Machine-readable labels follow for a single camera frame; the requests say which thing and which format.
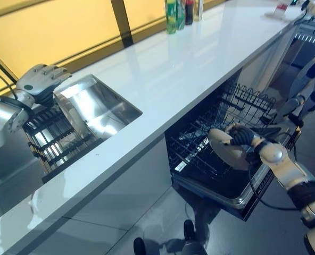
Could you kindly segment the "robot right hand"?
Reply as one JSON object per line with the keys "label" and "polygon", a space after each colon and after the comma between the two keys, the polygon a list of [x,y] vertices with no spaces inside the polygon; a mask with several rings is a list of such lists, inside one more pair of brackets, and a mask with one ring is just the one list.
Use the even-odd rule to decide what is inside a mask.
{"label": "robot right hand", "polygon": [[240,146],[240,145],[247,145],[251,146],[254,139],[254,132],[237,123],[229,125],[226,127],[225,132],[231,136],[230,139],[224,140],[222,143],[224,145],[230,146]]}

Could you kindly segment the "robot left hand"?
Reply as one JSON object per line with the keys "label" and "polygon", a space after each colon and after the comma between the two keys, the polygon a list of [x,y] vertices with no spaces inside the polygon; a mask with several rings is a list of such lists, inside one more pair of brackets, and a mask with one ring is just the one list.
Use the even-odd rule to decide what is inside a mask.
{"label": "robot left hand", "polygon": [[17,81],[16,88],[30,94],[36,104],[52,107],[54,105],[53,91],[70,77],[72,74],[63,67],[37,64]]}

